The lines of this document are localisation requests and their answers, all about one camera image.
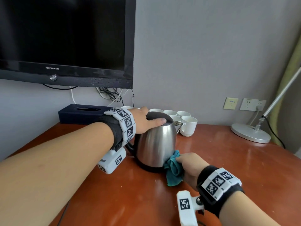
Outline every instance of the stainless steel kettle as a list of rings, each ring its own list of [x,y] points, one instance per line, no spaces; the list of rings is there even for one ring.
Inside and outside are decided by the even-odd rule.
[[[137,164],[149,172],[164,171],[163,164],[175,152],[176,130],[173,119],[164,113],[149,112],[147,120],[165,118],[167,122],[146,133],[136,134],[134,145],[128,143],[126,148],[135,156]]]

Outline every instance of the kettle lid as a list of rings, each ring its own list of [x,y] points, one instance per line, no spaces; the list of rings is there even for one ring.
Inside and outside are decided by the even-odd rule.
[[[146,115],[146,119],[148,121],[151,121],[153,119],[156,119],[156,118],[165,118],[166,119],[166,123],[163,124],[162,126],[167,126],[167,125],[171,125],[173,124],[173,119],[165,114],[165,113],[161,113],[161,112],[148,112],[148,114]]]

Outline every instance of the table surface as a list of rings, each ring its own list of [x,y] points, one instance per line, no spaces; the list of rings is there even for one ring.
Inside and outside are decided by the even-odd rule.
[[[57,124],[15,154],[82,127]],[[273,143],[245,140],[228,126],[204,124],[198,124],[191,137],[178,134],[176,149],[180,153],[195,152],[240,178],[247,196],[280,225],[300,224],[301,160],[292,153]],[[92,170],[71,198],[60,226],[177,226],[176,194],[181,190],[198,195],[184,182],[168,187],[164,174],[142,170],[128,154],[110,175],[98,167]],[[57,225],[63,210],[51,226]],[[207,211],[204,216],[197,214],[197,218],[207,226],[221,225]]]

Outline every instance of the wristband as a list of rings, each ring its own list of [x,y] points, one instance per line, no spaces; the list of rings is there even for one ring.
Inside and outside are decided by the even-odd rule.
[[[114,143],[111,150],[115,150],[117,152],[121,148],[122,143],[122,129],[119,125],[119,121],[112,116],[102,115],[96,120],[96,122],[105,123],[110,127],[114,135]]]
[[[114,108],[104,112],[105,115],[113,116],[119,121],[122,129],[122,143],[125,146],[136,134],[136,123],[132,113],[125,108]]]
[[[219,217],[226,200],[236,191],[243,191],[241,181],[224,168],[207,166],[198,177],[197,189],[205,209]]]

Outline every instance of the teal cloth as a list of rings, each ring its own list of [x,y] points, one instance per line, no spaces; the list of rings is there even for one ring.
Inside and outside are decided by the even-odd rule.
[[[180,156],[180,152],[175,150],[175,153],[164,163],[166,171],[166,179],[168,186],[176,186],[183,180],[184,169],[181,163],[176,161],[176,157]]]

